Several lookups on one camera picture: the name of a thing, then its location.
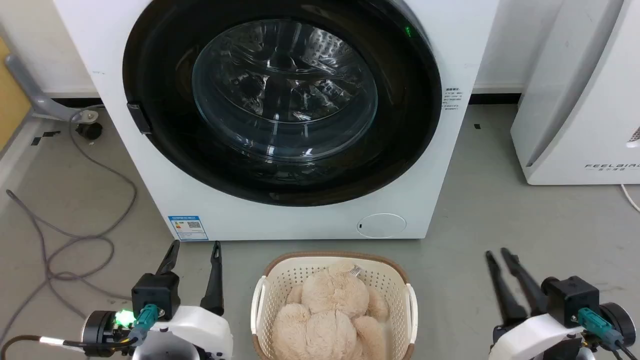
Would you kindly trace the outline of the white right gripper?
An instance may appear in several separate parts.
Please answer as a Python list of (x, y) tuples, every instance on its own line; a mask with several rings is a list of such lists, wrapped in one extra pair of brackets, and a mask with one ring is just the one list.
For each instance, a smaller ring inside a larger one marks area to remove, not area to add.
[(526, 271), (517, 255), (507, 248), (501, 248), (501, 255), (510, 274), (518, 280), (530, 307), (530, 316), (534, 317), (528, 318), (526, 310), (510, 292), (493, 253), (486, 251), (487, 268), (502, 317), (502, 325), (519, 324), (499, 337), (489, 352), (490, 360), (530, 360), (566, 339), (567, 335), (578, 335), (585, 330), (580, 325), (567, 328), (550, 314), (544, 314), (547, 313), (548, 300), (540, 285)]

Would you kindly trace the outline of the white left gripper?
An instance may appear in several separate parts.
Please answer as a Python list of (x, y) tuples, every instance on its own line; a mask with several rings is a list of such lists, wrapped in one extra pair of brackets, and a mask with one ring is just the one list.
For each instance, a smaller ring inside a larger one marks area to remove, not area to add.
[[(171, 272), (180, 241), (173, 240), (156, 275)], [(181, 305), (169, 321), (157, 321), (138, 346), (133, 360), (231, 360), (234, 339), (224, 316), (222, 248), (214, 242), (210, 274), (199, 306)]]

